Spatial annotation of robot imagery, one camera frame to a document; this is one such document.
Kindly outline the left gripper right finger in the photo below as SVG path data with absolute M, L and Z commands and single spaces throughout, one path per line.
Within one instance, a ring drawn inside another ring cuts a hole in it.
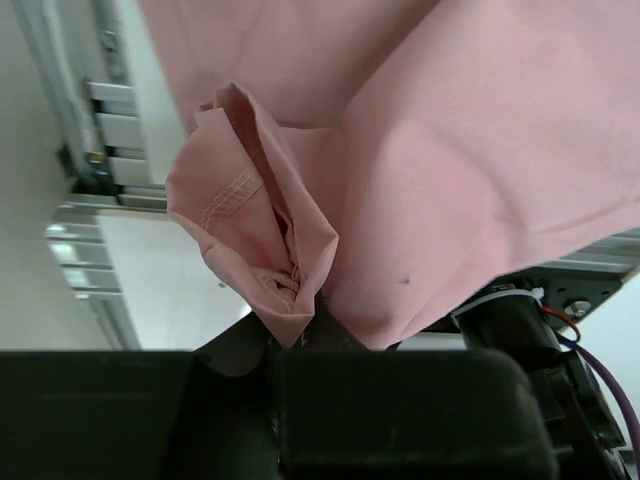
M 462 350 L 370 351 L 322 297 L 274 361 L 286 479 L 556 479 L 530 371 L 559 352 L 533 301 L 461 314 Z

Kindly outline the aluminium frame rail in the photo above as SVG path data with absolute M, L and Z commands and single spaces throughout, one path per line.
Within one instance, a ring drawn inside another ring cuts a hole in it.
M 109 346 L 138 350 L 99 216 L 160 213 L 166 197 L 149 173 L 116 4 L 15 1 L 12 7 L 63 135 L 58 159 L 68 191 L 46 228 L 46 241 Z

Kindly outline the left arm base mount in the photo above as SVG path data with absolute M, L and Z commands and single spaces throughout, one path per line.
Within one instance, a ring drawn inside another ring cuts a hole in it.
M 481 293 L 540 287 L 543 305 L 578 324 L 622 287 L 622 279 L 622 274 L 612 272 L 535 267 L 498 277 Z

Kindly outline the pink trousers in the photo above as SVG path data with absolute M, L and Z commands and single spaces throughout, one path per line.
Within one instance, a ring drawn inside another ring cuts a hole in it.
M 168 211 L 292 345 L 384 348 L 639 224 L 635 1 L 145 1 Z

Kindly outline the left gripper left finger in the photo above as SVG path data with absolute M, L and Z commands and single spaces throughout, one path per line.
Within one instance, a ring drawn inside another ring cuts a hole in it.
M 247 315 L 194 351 L 1 355 L 5 479 L 273 479 L 261 364 Z

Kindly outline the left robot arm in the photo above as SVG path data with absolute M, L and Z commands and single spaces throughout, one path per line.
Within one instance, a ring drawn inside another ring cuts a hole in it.
M 370 351 L 317 299 L 290 348 L 248 314 L 192 352 L 3 352 L 5 479 L 631 479 L 621 389 L 526 291 L 462 350 Z

